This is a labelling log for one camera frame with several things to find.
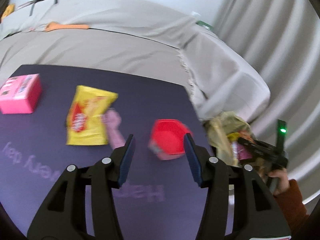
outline beige fabric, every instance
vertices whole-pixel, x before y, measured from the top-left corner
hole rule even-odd
[[[0,25],[0,40],[9,34],[44,31],[50,22],[86,24],[92,29],[127,33],[180,48],[196,23],[190,15],[146,0],[44,0],[13,12]]]
[[[17,33],[0,41],[0,84],[20,65],[69,65],[160,79],[191,89],[175,48],[102,30]]]
[[[185,46],[183,55],[196,82],[191,100],[198,117],[209,120],[221,111],[234,111],[251,122],[268,106],[268,86],[257,71],[215,34],[196,27],[197,35]]]

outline yellow snack bag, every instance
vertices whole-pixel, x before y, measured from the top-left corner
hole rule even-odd
[[[77,86],[67,117],[67,145],[107,144],[106,128],[100,116],[117,98],[117,93]]]

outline purple table mat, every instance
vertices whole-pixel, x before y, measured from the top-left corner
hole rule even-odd
[[[194,240],[206,189],[193,181],[185,156],[160,161],[147,148],[156,119],[178,119],[198,145],[210,150],[184,87],[124,73],[49,65],[22,65],[12,76],[40,73],[43,93],[33,114],[0,114],[0,202],[26,235],[43,199],[69,164],[93,165],[110,156],[106,146],[67,146],[65,119],[77,85],[116,92],[119,130],[137,140],[128,180],[114,190],[124,239]],[[93,235],[90,188],[88,233]]]

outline crumpled plastic bag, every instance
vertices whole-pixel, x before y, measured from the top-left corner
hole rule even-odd
[[[255,139],[250,125],[235,112],[222,112],[204,125],[209,144],[217,149],[217,157],[227,165],[238,166],[238,159],[233,154],[233,149],[228,140],[228,134],[247,131]]]

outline red bowl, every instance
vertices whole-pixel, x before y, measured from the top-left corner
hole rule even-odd
[[[161,150],[168,155],[180,155],[184,153],[183,138],[186,133],[191,131],[179,120],[156,120],[150,144],[156,145],[158,152]]]

